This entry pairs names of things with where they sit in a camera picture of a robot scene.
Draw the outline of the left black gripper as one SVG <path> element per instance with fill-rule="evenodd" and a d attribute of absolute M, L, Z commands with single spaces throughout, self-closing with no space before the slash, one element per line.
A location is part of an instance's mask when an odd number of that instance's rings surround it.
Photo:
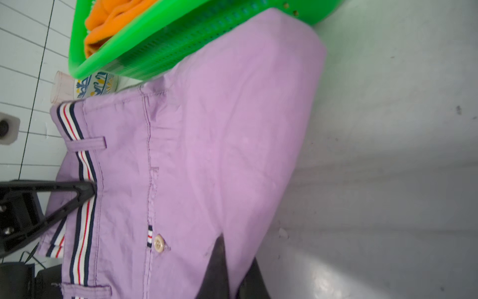
<path fill-rule="evenodd" d="M 48 216 L 39 193 L 66 193 L 71 198 Z M 96 195 L 89 181 L 13 180 L 1 183 L 1 257 L 25 247 Z M 62 299 L 61 265 L 36 274 L 34 264 L 1 264 L 1 299 Z"/>

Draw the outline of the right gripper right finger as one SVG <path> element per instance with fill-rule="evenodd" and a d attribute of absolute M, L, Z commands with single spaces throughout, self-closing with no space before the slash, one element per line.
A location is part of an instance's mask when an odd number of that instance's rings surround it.
<path fill-rule="evenodd" d="M 236 299 L 270 299 L 270 294 L 264 283 L 260 267 L 256 259 L 245 275 L 238 292 Z"/>

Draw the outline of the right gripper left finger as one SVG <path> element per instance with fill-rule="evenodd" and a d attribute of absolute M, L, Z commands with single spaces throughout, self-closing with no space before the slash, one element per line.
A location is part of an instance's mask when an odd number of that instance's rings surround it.
<path fill-rule="evenodd" d="M 229 299 L 230 285 L 227 270 L 224 236 L 215 241 L 204 279 L 195 299 Z"/>

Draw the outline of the purple pants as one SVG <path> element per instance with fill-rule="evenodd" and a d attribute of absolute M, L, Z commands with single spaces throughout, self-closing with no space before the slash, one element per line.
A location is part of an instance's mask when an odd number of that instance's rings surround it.
<path fill-rule="evenodd" d="M 224 236 L 234 299 L 296 167 L 326 49 L 268 9 L 121 92 L 63 102 L 58 181 L 96 195 L 41 236 L 65 299 L 195 299 Z"/>

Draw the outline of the green plastic basket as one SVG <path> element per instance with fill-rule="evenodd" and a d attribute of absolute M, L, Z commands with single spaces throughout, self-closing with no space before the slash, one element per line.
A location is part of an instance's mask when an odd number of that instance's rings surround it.
<path fill-rule="evenodd" d="M 270 8 L 313 26 L 341 5 L 335 0 L 157 1 L 86 57 L 90 30 L 85 21 L 95 3 L 77 1 L 68 56 L 70 75 L 76 79 L 106 71 L 148 80 Z"/>

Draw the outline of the orange pants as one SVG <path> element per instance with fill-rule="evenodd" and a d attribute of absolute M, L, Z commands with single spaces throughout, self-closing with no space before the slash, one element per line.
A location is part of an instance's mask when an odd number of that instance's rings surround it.
<path fill-rule="evenodd" d="M 95 1 L 85 21 L 87 37 L 84 40 L 85 57 L 89 58 L 126 25 L 149 9 L 156 0 Z"/>

